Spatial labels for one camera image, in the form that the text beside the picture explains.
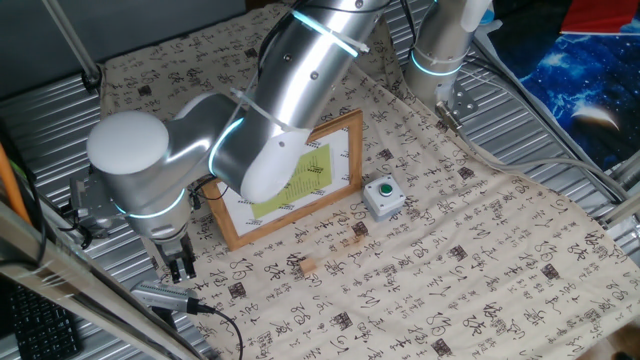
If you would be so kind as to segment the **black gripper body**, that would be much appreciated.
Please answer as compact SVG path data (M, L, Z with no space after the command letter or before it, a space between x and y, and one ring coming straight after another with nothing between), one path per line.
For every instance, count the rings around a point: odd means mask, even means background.
M178 259L181 259L185 266L192 265L195 261L191 239L186 232L172 238L152 239L152 243L167 266Z

